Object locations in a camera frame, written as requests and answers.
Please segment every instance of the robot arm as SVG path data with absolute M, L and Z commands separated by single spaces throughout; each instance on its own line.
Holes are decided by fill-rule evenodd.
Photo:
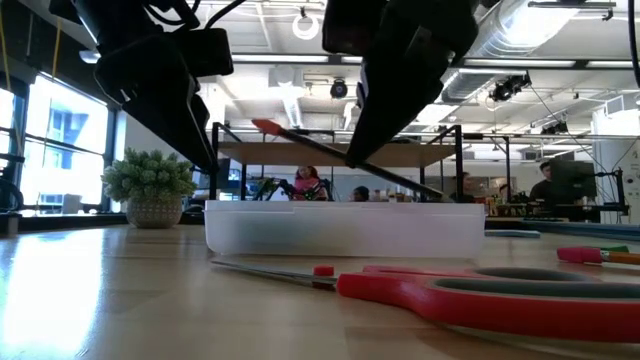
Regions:
M 198 167 L 215 169 L 197 77 L 233 72 L 226 32 L 211 26 L 243 1 L 202 30 L 194 30 L 199 22 L 185 0 L 52 0 L 50 10 L 92 34 L 101 54 L 95 77 L 111 99 Z M 363 57 L 362 113 L 347 165 L 366 160 L 436 100 L 440 78 L 478 34 L 478 1 L 327 1 L 323 48 Z M 151 6 L 174 9 L 182 26 L 164 32 L 149 17 L 159 16 Z

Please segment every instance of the scissors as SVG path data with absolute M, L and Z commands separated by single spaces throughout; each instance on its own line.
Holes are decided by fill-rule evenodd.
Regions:
M 335 289 L 344 297 L 402 307 L 449 326 L 564 340 L 640 343 L 640 285 L 600 282 L 577 273 L 365 266 L 362 272 L 334 277 L 331 266 L 317 266 L 313 274 L 302 274 L 213 263 Z

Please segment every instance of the scissors blade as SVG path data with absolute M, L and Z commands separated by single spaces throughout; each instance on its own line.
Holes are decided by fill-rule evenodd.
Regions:
M 284 270 L 268 268 L 268 267 L 238 264 L 238 263 L 232 263 L 232 262 L 220 261 L 220 260 L 212 260 L 211 263 L 214 265 L 225 266 L 228 268 L 240 270 L 243 272 L 247 272 L 247 273 L 251 273 L 259 276 L 277 278 L 280 280 L 294 281 L 296 283 L 303 282 L 309 286 L 313 284 L 335 285 L 338 282 L 338 279 L 334 277 L 315 276 L 311 274 L 295 273 L 295 272 L 284 271 Z

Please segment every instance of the white plastic bin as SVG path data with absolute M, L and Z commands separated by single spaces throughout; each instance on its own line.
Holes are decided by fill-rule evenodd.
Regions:
M 220 254 L 475 258 L 477 204 L 207 201 L 209 248 Z

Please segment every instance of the plant pot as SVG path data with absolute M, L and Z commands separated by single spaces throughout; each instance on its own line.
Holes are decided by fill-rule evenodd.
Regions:
M 170 201 L 131 199 L 127 203 L 127 220 L 141 229 L 169 229 L 180 222 L 182 198 Z

